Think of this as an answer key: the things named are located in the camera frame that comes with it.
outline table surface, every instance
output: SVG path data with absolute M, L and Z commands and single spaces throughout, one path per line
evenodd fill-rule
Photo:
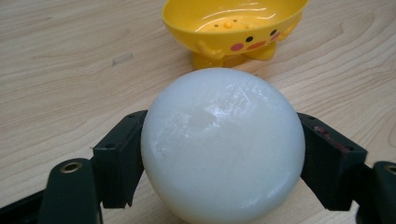
M 192 71 L 163 26 L 164 0 L 0 2 L 0 207 L 43 189 L 61 161 L 90 158 L 125 115 Z M 271 61 L 235 69 L 275 85 L 302 113 L 396 162 L 396 1 L 311 0 Z M 258 223 L 354 223 L 299 181 Z M 134 205 L 105 223 L 184 223 L 143 175 Z

